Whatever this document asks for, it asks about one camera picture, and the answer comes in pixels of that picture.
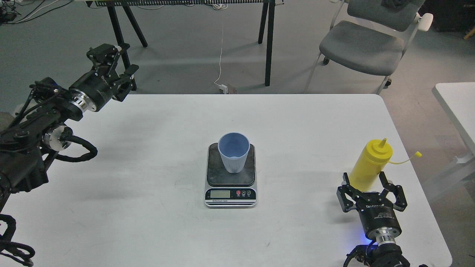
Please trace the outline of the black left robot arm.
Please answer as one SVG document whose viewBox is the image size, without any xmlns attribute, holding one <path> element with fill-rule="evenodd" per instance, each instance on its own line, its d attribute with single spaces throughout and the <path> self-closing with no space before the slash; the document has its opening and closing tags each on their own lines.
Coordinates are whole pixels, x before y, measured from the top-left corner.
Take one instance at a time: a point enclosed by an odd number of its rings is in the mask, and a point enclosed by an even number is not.
<svg viewBox="0 0 475 267">
<path fill-rule="evenodd" d="M 137 65 L 123 74 L 116 68 L 129 44 L 102 44 L 90 48 L 87 57 L 93 66 L 68 89 L 52 78 L 30 85 L 26 103 L 11 124 L 1 132 L 1 207 L 10 195 L 30 192 L 49 181 L 52 162 L 85 162 L 97 155 L 97 148 L 73 135 L 67 120 L 79 121 L 83 113 L 100 111 L 110 100 L 124 101 L 136 89 Z"/>
</svg>

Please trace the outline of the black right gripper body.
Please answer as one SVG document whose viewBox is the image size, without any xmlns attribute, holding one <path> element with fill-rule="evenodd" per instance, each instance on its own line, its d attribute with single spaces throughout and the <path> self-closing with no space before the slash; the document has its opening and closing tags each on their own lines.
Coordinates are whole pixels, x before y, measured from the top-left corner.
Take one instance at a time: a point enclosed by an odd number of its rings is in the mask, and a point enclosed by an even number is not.
<svg viewBox="0 0 475 267">
<path fill-rule="evenodd" d="M 403 207 L 389 200 L 367 203 L 363 199 L 356 202 L 365 237 L 375 241 L 377 245 L 396 244 L 395 238 L 401 233 L 394 211 L 403 211 Z"/>
</svg>

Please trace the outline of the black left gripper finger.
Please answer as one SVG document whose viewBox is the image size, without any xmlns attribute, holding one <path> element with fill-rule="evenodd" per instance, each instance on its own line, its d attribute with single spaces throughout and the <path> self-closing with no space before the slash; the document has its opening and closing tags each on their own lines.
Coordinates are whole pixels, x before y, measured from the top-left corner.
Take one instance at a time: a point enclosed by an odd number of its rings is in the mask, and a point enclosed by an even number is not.
<svg viewBox="0 0 475 267">
<path fill-rule="evenodd" d="M 136 89 L 133 83 L 135 82 L 134 74 L 138 69 L 138 65 L 130 65 L 124 73 L 119 76 L 118 80 L 113 82 L 113 99 L 115 101 L 123 102 L 130 91 Z"/>
<path fill-rule="evenodd" d="M 117 67 L 119 57 L 130 48 L 127 43 L 119 45 L 101 44 L 90 48 L 86 57 L 93 63 L 91 70 L 99 77 L 110 78 Z"/>
</svg>

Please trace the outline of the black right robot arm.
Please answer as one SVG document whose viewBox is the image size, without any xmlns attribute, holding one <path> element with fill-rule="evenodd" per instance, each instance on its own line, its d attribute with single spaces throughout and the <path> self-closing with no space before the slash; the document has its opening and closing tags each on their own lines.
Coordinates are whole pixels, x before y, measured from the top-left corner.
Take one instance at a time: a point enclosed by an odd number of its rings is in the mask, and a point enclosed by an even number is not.
<svg viewBox="0 0 475 267">
<path fill-rule="evenodd" d="M 343 212 L 357 211 L 368 245 L 357 245 L 343 263 L 347 267 L 355 259 L 367 267 L 409 267 L 395 239 L 402 233 L 394 211 L 404 211 L 407 201 L 401 185 L 388 181 L 379 173 L 382 192 L 362 192 L 354 188 L 349 176 L 343 173 L 343 182 L 337 188 L 337 197 Z"/>
</svg>

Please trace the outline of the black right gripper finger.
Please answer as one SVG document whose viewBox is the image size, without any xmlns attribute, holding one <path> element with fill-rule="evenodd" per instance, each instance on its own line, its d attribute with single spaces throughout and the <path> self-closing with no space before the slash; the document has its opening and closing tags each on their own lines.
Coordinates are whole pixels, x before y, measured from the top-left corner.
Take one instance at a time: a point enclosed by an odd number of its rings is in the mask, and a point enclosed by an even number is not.
<svg viewBox="0 0 475 267">
<path fill-rule="evenodd" d="M 347 172 L 343 173 L 343 182 L 341 186 L 338 186 L 336 194 L 344 213 L 351 210 L 357 210 L 358 201 L 366 201 L 366 196 L 363 192 L 351 185 Z"/>
<path fill-rule="evenodd" d="M 389 203 L 392 205 L 392 208 L 403 212 L 407 208 L 407 201 L 404 194 L 404 190 L 401 185 L 395 185 L 392 181 L 389 181 L 383 171 L 379 173 L 379 179 L 383 186 L 383 190 L 379 193 L 378 200 L 383 203 L 383 201 L 389 201 L 387 195 L 392 193 L 395 197 L 395 202 Z"/>
</svg>

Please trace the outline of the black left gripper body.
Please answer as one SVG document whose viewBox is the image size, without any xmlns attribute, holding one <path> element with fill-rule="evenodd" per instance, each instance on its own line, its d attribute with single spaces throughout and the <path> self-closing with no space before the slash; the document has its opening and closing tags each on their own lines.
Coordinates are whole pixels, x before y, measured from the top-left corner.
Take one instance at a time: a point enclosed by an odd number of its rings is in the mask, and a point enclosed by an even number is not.
<svg viewBox="0 0 475 267">
<path fill-rule="evenodd" d="M 70 87 L 72 100 L 70 113 L 84 113 L 86 110 L 98 112 L 118 91 L 118 81 L 108 80 L 108 75 L 97 74 L 91 70 L 82 75 Z"/>
</svg>

